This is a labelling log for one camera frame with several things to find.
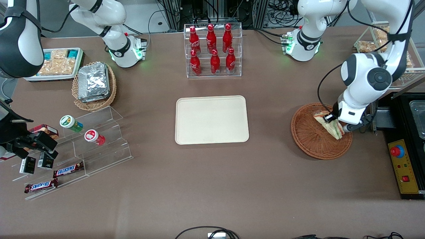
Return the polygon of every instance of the aluminum foil package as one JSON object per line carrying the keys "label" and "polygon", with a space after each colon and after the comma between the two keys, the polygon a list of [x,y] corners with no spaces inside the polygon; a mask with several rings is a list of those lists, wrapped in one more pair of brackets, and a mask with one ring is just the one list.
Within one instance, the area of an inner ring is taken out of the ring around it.
{"label": "aluminum foil package", "polygon": [[78,71],[78,99],[82,102],[106,99],[110,96],[108,67],[96,62]]}

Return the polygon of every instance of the round wicker basket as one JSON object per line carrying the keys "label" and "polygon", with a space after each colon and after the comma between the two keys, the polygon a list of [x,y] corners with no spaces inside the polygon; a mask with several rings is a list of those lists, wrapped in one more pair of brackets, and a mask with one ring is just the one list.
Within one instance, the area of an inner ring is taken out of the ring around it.
{"label": "round wicker basket", "polygon": [[109,88],[110,88],[110,96],[107,99],[104,100],[96,100],[88,103],[83,103],[81,100],[78,99],[78,74],[74,77],[74,80],[72,81],[72,96],[76,99],[74,101],[74,104],[78,106],[82,110],[87,111],[97,111],[102,108],[105,108],[106,106],[109,106],[113,100],[115,99],[116,95],[116,80],[115,75],[112,72],[112,69],[110,66],[108,66],[108,77],[109,77]]}
{"label": "round wicker basket", "polygon": [[345,133],[340,140],[330,135],[313,117],[324,110],[326,109],[320,103],[311,103],[299,108],[291,121],[292,137],[306,154],[317,159],[336,159],[350,148],[353,134]]}

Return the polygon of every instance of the clear acrylic bottle rack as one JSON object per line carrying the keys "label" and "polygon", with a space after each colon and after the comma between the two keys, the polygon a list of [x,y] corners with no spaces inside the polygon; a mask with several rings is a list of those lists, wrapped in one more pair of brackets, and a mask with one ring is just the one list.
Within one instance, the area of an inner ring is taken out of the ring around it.
{"label": "clear acrylic bottle rack", "polygon": [[[64,128],[64,137],[57,140],[58,145],[55,149],[59,154],[54,160],[53,169],[47,170],[36,167],[34,174],[22,175],[19,174],[20,164],[14,165],[12,170],[16,171],[17,178],[13,181],[19,182],[22,191],[24,191],[27,184],[52,180],[54,170],[66,168],[79,162],[84,163],[84,170],[58,177],[57,188],[48,188],[26,194],[25,200],[39,198],[133,158],[128,142],[122,138],[121,129],[117,123],[117,120],[122,119],[122,116],[112,107],[108,106],[75,119],[83,124],[83,130],[74,133]],[[94,129],[100,135],[103,135],[106,139],[105,143],[97,146],[93,142],[87,142],[84,139],[84,133],[89,129]],[[40,153],[32,151],[30,156],[38,160]]]}
{"label": "clear acrylic bottle rack", "polygon": [[[222,51],[223,48],[223,34],[224,26],[226,23],[213,23],[214,32],[217,37],[217,51],[218,57],[220,58],[220,74],[215,76],[211,73],[211,54],[207,48],[207,33],[208,23],[200,24],[185,24],[184,25],[184,54],[186,57],[186,74],[188,78],[200,78],[200,77],[240,77],[242,76],[242,23],[229,23],[232,26],[232,47],[235,49],[235,72],[232,75],[226,74],[226,56],[227,53]],[[196,33],[199,36],[199,43],[201,45],[201,55],[198,56],[201,62],[202,73],[200,76],[196,76],[190,66],[190,30],[189,27],[195,26]]]}

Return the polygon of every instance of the brown tabletop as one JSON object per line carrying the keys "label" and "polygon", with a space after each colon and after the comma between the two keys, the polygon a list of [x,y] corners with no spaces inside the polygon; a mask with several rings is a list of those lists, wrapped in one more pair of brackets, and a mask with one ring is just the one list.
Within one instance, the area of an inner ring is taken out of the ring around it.
{"label": "brown tabletop", "polygon": [[[323,75],[351,54],[365,27],[333,27],[309,62],[282,55],[281,48],[254,31],[244,31],[243,76],[188,80],[181,34],[152,35],[146,61],[119,68],[99,37],[43,39],[44,48],[80,47],[84,62],[108,63],[117,78],[112,106],[134,159],[33,201],[0,163],[0,237],[174,238],[180,231],[217,225],[243,239],[425,235],[425,202],[399,199],[387,145],[377,135],[354,132],[350,150],[331,161],[315,160],[295,144],[293,113],[316,102]],[[339,73],[323,83],[324,102],[345,89]],[[219,145],[174,141],[176,101],[182,97],[242,95],[249,140]],[[13,108],[59,127],[61,116],[86,114],[71,96],[71,82],[19,80]],[[206,238],[197,230],[181,238]]]}

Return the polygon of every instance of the red coca-cola bottle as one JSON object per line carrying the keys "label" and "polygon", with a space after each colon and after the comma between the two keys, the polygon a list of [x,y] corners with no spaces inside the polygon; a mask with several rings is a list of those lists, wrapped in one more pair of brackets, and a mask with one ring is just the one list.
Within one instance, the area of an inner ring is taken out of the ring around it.
{"label": "red coca-cola bottle", "polygon": [[228,75],[233,75],[235,72],[235,49],[233,47],[229,48],[229,54],[226,57],[226,73]]}
{"label": "red coca-cola bottle", "polygon": [[211,73],[215,76],[218,76],[220,74],[220,58],[218,57],[218,51],[217,49],[212,50],[212,57],[211,57]]}
{"label": "red coca-cola bottle", "polygon": [[201,62],[199,61],[195,50],[191,50],[190,55],[190,67],[192,68],[193,73],[198,77],[201,75]]}
{"label": "red coca-cola bottle", "polygon": [[232,36],[232,26],[230,24],[226,24],[226,26],[224,27],[225,31],[223,34],[223,52],[227,53],[229,52],[229,48],[232,47],[232,40],[233,40],[233,36]]}
{"label": "red coca-cola bottle", "polygon": [[199,37],[196,34],[195,26],[191,26],[189,29],[190,29],[190,37],[189,37],[190,47],[192,50],[195,50],[196,55],[199,56],[201,54],[201,45],[199,44]]}
{"label": "red coca-cola bottle", "polygon": [[208,24],[208,33],[207,33],[207,46],[208,52],[213,53],[213,49],[217,49],[217,37],[214,33],[214,25]]}

